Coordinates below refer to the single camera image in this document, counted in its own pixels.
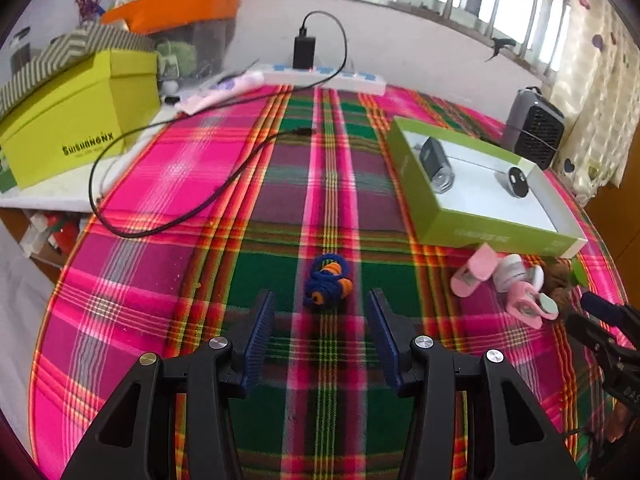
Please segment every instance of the black cable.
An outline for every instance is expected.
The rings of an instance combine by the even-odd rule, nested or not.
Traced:
[[[569,430],[562,433],[562,439],[567,440],[570,436],[584,433],[589,437],[589,440],[593,440],[595,438],[595,433],[589,430],[588,428],[576,428],[575,430]]]
[[[178,118],[170,119],[170,120],[167,120],[167,121],[160,121],[160,122],[157,122],[157,123],[148,124],[147,126],[142,126],[141,128],[136,128],[134,130],[130,130],[128,132],[125,132],[125,133],[117,136],[113,141],[111,141],[102,150],[102,152],[100,152],[100,155],[98,155],[98,157],[95,159],[95,162],[92,165],[91,171],[89,173],[89,206],[91,206],[91,210],[94,212],[95,217],[100,221],[100,223],[105,227],[105,229],[107,229],[111,233],[113,233],[116,236],[119,236],[121,238],[136,239],[136,238],[145,238],[145,237],[148,237],[148,236],[151,236],[151,235],[155,235],[155,234],[161,233],[163,231],[166,231],[167,229],[170,229],[172,227],[180,225],[182,222],[185,222],[188,219],[193,218],[198,213],[200,213],[205,208],[207,208],[209,205],[211,205],[225,191],[225,189],[227,189],[231,185],[231,183],[236,178],[238,178],[240,176],[240,174],[249,165],[249,163],[251,163],[251,161],[258,155],[258,153],[260,153],[262,151],[262,149],[270,141],[272,141],[273,139],[275,139],[276,137],[278,137],[280,135],[285,135],[285,134],[296,134],[297,133],[297,134],[300,134],[300,135],[310,135],[312,133],[310,128],[298,128],[297,130],[293,130],[291,132],[279,132],[277,134],[272,134],[272,135],[266,137],[266,139],[264,139],[260,144],[258,144],[258,146],[256,146],[252,150],[252,152],[247,156],[247,158],[245,158],[245,160],[242,161],[240,166],[231,174],[231,176],[229,176],[228,179],[225,180],[225,182],[217,190],[215,190],[203,203],[201,203],[199,206],[196,206],[195,208],[191,209],[190,211],[187,211],[185,214],[180,215],[178,218],[176,218],[176,219],[174,219],[174,220],[172,220],[170,222],[167,222],[166,224],[163,224],[161,226],[155,227],[153,229],[148,229],[148,230],[143,230],[143,231],[136,231],[136,232],[121,231],[117,227],[114,227],[104,217],[104,215],[98,210],[98,207],[97,207],[97,205],[96,205],[96,203],[94,201],[93,189],[94,189],[94,174],[95,174],[95,170],[96,170],[96,168],[98,166],[98,163],[102,160],[104,155],[109,151],[109,149],[112,146],[114,146],[120,140],[122,140],[122,139],[124,139],[126,137],[129,137],[129,136],[132,136],[133,134],[139,133],[142,130],[146,130],[148,128],[154,128],[156,126],[165,126],[167,124],[178,123],[180,121],[184,121],[186,119],[189,119],[191,117],[195,117],[197,115],[203,114],[204,112],[209,112],[211,110],[220,110],[221,108],[227,108],[229,106],[253,103],[253,102],[261,100],[261,99],[270,99],[270,98],[278,97],[278,96],[281,96],[281,95],[293,94],[293,93],[296,93],[296,92],[302,92],[302,91],[305,91],[305,90],[309,90],[311,88],[314,88],[315,86],[327,83],[328,81],[330,81],[331,79],[336,77],[340,72],[342,72],[344,67],[347,65],[347,59],[348,59],[347,33],[345,32],[344,27],[342,26],[342,23],[340,22],[340,20],[338,20],[338,18],[336,18],[331,13],[324,12],[324,10],[313,10],[310,13],[308,13],[308,15],[305,16],[305,18],[304,18],[304,20],[302,22],[302,26],[303,27],[305,27],[305,23],[306,23],[306,20],[308,19],[308,17],[312,16],[313,14],[323,14],[324,16],[327,16],[327,17],[331,18],[332,20],[334,20],[335,23],[337,23],[338,27],[340,27],[340,32],[342,33],[342,39],[344,41],[344,59],[342,60],[342,64],[340,65],[340,67],[333,74],[331,74],[330,76],[325,77],[324,79],[321,79],[320,81],[317,81],[315,83],[312,83],[312,84],[309,84],[309,85],[306,85],[306,86],[298,86],[298,87],[295,87],[293,89],[281,90],[281,91],[278,91],[278,92],[272,92],[271,94],[267,94],[267,95],[254,96],[254,97],[247,98],[247,99],[240,99],[240,100],[236,100],[236,101],[232,101],[232,102],[220,103],[220,104],[209,106],[207,108],[203,108],[202,110],[200,110],[200,111],[198,111],[198,112],[196,112],[196,113],[194,113],[193,115],[190,115],[190,116],[180,116]]]
[[[559,148],[554,148],[551,144],[549,144],[548,142],[546,142],[543,139],[540,139],[540,137],[538,137],[536,134],[532,134],[531,132],[528,132],[527,130],[523,130],[522,128],[518,128],[517,126],[511,126],[510,124],[506,124],[505,125],[505,129],[507,129],[507,128],[512,128],[513,130],[518,130],[521,134],[526,134],[529,137],[532,137],[533,139],[536,139],[538,142],[541,142],[542,144],[544,144],[546,147],[548,147],[554,153],[557,153],[557,152],[560,151]],[[481,137],[481,140],[483,140],[484,142],[488,142],[489,144],[492,144],[494,146],[498,146],[498,148],[502,147],[500,142],[498,142],[496,140],[493,140],[490,137]]]

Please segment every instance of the black charger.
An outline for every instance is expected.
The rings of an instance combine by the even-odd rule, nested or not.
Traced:
[[[309,70],[314,67],[316,38],[306,34],[306,27],[300,27],[300,34],[293,44],[293,68]]]

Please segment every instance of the brown stuffed toy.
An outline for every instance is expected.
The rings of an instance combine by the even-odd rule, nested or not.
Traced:
[[[562,314],[571,309],[570,280],[571,269],[564,262],[553,262],[545,265],[545,282],[541,292],[556,302],[558,310]]]

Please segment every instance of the computer mouse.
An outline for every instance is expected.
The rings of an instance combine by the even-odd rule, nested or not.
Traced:
[[[509,170],[508,177],[511,193],[518,198],[526,197],[529,192],[529,184],[527,184],[527,177],[524,176],[523,171],[514,166]]]

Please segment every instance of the wooden cabinet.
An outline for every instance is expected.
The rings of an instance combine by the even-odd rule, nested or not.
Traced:
[[[609,249],[629,303],[640,308],[640,127],[620,188],[603,187],[585,211]]]

